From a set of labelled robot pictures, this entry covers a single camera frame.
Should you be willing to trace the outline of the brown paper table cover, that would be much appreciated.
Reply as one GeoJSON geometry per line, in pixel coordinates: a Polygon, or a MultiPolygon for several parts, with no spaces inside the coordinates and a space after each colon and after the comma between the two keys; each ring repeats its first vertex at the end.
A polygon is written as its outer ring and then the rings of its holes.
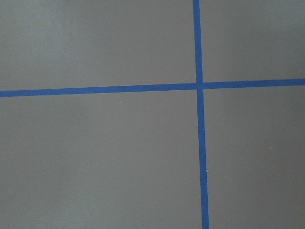
{"type": "Polygon", "coordinates": [[[3,0],[3,229],[302,229],[302,0],[3,0]]]}

